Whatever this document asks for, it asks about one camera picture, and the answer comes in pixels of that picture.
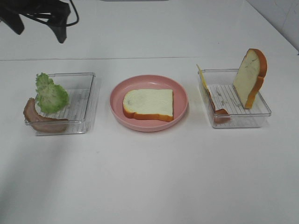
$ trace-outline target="meat slice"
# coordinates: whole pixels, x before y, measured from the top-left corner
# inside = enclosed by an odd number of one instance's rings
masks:
[[[68,119],[47,118],[39,115],[36,111],[36,104],[33,98],[28,100],[23,114],[25,119],[29,122],[68,121]],[[39,132],[60,133],[66,130],[67,124],[32,124],[32,127]]]

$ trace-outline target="pink plate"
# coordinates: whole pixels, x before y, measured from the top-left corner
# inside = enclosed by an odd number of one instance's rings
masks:
[[[122,101],[128,91],[136,89],[172,89],[174,120],[167,122],[127,118],[123,114]],[[110,95],[110,108],[116,120],[128,128],[141,132],[156,132],[173,126],[183,117],[187,107],[188,97],[185,89],[176,81],[157,75],[141,75],[126,79],[119,83]]]

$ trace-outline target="black object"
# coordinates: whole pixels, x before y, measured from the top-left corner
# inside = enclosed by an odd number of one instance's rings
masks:
[[[75,5],[72,0],[70,3],[77,17],[77,20],[70,24],[67,24],[71,13],[69,4],[60,0],[0,0],[0,20],[20,35],[25,29],[20,15],[26,16],[50,27],[57,40],[63,43],[66,39],[66,28],[79,22]]]

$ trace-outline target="transparent tray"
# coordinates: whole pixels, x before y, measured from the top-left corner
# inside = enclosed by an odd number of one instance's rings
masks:
[[[25,124],[32,127],[47,125],[66,125],[66,130],[58,133],[36,131],[36,135],[77,134],[86,133],[93,127],[98,102],[98,88],[94,73],[62,73],[49,74],[55,84],[59,84],[68,92],[69,104],[53,114],[41,112],[36,104],[36,111],[49,118],[68,119],[67,121],[38,121]]]
[[[251,109],[244,109],[233,86],[238,69],[200,70],[199,89],[214,128],[262,127],[271,110],[260,92]]]

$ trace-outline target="white bread slice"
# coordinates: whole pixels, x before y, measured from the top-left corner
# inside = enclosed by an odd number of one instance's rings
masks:
[[[127,118],[173,120],[173,91],[139,89],[126,93],[122,108]]]
[[[233,85],[246,109],[251,109],[256,94],[263,85],[267,72],[267,61],[258,49],[249,49],[243,58]]]

